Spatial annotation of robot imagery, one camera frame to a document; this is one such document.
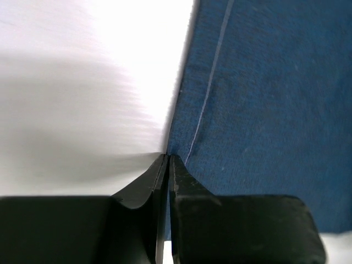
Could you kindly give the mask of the blue whale placemat cloth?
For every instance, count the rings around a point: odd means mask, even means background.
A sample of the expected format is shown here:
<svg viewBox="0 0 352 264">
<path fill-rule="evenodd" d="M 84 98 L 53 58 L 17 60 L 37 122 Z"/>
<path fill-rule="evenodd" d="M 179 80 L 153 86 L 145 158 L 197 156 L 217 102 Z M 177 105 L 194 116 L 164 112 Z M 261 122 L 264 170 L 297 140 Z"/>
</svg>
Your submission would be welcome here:
<svg viewBox="0 0 352 264">
<path fill-rule="evenodd" d="M 216 194 L 288 194 L 351 263 L 351 1 L 197 1 L 167 152 Z"/>
</svg>

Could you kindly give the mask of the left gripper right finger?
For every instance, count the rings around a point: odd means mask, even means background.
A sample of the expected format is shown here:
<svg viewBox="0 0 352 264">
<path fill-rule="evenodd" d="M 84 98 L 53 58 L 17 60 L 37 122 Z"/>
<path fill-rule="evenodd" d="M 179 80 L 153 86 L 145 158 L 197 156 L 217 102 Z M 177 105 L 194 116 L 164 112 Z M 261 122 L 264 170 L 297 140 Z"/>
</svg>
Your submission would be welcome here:
<svg viewBox="0 0 352 264">
<path fill-rule="evenodd" d="M 325 263 L 308 207 L 289 195 L 220 196 L 169 160 L 175 263 Z"/>
</svg>

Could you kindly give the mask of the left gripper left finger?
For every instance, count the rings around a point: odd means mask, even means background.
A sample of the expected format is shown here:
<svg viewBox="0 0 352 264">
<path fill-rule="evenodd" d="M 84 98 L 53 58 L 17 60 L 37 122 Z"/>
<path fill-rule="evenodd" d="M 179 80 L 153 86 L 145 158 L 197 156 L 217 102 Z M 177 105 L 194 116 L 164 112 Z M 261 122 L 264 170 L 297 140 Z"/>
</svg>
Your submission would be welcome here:
<svg viewBox="0 0 352 264">
<path fill-rule="evenodd" d="M 1 198 L 1 263 L 162 263 L 168 156 L 111 196 Z"/>
</svg>

